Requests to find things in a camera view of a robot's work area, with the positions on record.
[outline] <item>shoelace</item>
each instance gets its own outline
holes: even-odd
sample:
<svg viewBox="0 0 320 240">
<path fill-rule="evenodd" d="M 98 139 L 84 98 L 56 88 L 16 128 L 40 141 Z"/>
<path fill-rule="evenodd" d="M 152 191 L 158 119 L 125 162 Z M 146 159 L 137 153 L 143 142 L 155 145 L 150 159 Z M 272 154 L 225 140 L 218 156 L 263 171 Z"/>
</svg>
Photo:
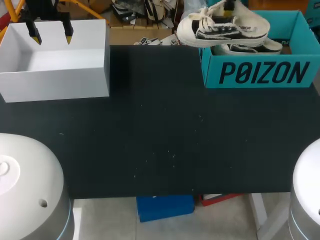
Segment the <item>shoelace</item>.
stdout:
<svg viewBox="0 0 320 240">
<path fill-rule="evenodd" d="M 211 7 L 200 8 L 200 12 L 193 12 L 189 14 L 189 18 L 192 20 L 199 20 L 199 29 L 202 32 L 212 32 L 212 28 L 215 25 L 215 22 L 212 19 L 212 16 L 218 6 L 225 3 L 226 0 L 222 0 Z"/>
</svg>

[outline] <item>shoe sole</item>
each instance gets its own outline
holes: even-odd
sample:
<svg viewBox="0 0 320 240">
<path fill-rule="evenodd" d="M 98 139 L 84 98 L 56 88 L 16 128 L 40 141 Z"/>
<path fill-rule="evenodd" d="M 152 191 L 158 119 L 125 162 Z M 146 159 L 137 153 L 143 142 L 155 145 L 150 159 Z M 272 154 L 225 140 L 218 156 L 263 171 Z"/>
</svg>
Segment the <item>shoe sole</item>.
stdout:
<svg viewBox="0 0 320 240">
<path fill-rule="evenodd" d="M 176 33 L 178 39 L 185 45 L 195 47 L 195 48 L 209 48 L 220 44 L 238 44 L 238 45 L 246 45 L 246 46 L 257 46 L 262 44 L 267 36 L 263 36 L 261 38 L 254 39 L 219 39 L 219 40 L 203 40 L 203 39 L 195 39 L 193 41 L 186 40 L 183 37 L 179 36 L 179 31 Z"/>
<path fill-rule="evenodd" d="M 239 52 L 239 51 L 230 51 L 230 50 L 223 50 L 221 48 L 214 49 L 214 54 L 217 56 L 243 56 L 243 55 L 279 55 L 281 51 L 276 52 Z"/>
</svg>

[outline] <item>red object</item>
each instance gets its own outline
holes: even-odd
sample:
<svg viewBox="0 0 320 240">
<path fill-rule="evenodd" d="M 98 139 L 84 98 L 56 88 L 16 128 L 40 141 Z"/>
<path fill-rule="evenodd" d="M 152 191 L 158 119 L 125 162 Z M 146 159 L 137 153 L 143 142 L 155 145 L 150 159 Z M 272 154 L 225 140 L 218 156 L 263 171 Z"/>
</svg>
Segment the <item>red object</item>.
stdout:
<svg viewBox="0 0 320 240">
<path fill-rule="evenodd" d="M 4 29 L 6 26 L 8 26 L 10 20 L 11 20 L 11 17 L 8 12 L 5 15 L 3 15 L 2 17 L 0 17 L 0 30 Z"/>
<path fill-rule="evenodd" d="M 207 200 L 203 199 L 203 195 L 199 195 L 199 200 L 202 203 L 202 205 L 204 207 L 206 207 L 206 206 L 209 206 L 209 205 L 212 205 L 212 204 L 216 204 L 216 203 L 222 202 L 224 200 L 228 200 L 228 199 L 232 199 L 232 198 L 237 197 L 237 196 L 241 196 L 241 195 L 243 195 L 243 193 L 225 194 L 225 195 L 213 197 L 213 198 L 210 198 L 210 199 L 207 199 Z"/>
</svg>

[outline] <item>black table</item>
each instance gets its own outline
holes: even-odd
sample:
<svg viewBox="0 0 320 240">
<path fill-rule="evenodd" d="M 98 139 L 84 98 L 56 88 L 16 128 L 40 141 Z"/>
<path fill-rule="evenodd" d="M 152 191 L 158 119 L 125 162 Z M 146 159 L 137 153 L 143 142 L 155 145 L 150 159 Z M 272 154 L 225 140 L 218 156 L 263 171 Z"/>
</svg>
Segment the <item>black table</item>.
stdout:
<svg viewBox="0 0 320 240">
<path fill-rule="evenodd" d="M 59 159 L 72 198 L 290 191 L 320 138 L 305 89 L 206 89 L 198 49 L 112 46 L 111 96 L 0 101 L 0 132 Z"/>
</svg>

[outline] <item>yellow pipe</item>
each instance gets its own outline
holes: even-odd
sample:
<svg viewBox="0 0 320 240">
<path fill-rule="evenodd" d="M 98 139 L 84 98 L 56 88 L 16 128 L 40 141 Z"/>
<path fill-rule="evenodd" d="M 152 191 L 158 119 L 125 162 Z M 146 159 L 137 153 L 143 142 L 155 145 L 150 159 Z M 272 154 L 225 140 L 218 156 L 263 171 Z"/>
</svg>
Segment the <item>yellow pipe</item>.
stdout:
<svg viewBox="0 0 320 240">
<path fill-rule="evenodd" d="M 20 14 L 20 12 L 21 12 L 21 9 L 22 9 L 22 7 L 24 6 L 24 4 L 25 4 L 25 1 L 26 0 L 20 0 L 19 1 L 19 3 L 18 3 L 18 5 L 16 6 L 16 10 L 14 11 L 15 12 L 15 14 L 13 14 L 12 13 L 12 9 L 14 8 L 14 6 L 12 5 L 12 2 L 11 2 L 11 0 L 4 0 L 4 3 L 5 3 L 5 6 L 7 7 L 7 9 L 8 9 L 8 12 L 9 12 L 9 15 L 10 15 L 10 17 L 11 17 L 11 21 L 13 21 L 13 22 L 17 22 L 17 21 L 15 21 L 15 17 L 19 17 L 19 14 Z M 5 33 L 6 33 L 6 31 L 7 31 L 7 29 L 8 29 L 8 27 L 6 26 L 4 29 L 2 29 L 2 31 L 0 31 L 0 42 L 1 42 L 1 40 L 4 38 L 4 35 L 5 35 Z"/>
<path fill-rule="evenodd" d="M 89 7 L 87 7 L 86 5 L 84 5 L 83 3 L 81 3 L 81 2 L 79 2 L 77 0 L 59 0 L 59 1 L 60 2 L 72 2 L 75 5 L 77 5 L 80 8 L 82 8 L 83 10 L 87 11 L 88 13 L 90 13 L 91 15 L 95 16 L 97 19 L 106 20 L 106 23 L 109 24 L 109 21 L 107 19 L 105 19 L 100 14 L 96 13 L 95 11 L 93 11 L 92 9 L 90 9 Z"/>
<path fill-rule="evenodd" d="M 12 5 L 11 0 L 4 0 L 4 4 L 10 14 L 12 22 L 17 23 L 18 22 L 18 15 L 16 14 L 15 8 Z"/>
<path fill-rule="evenodd" d="M 16 6 L 15 14 L 19 16 L 22 7 L 25 5 L 26 0 L 20 0 L 18 5 Z"/>
</svg>

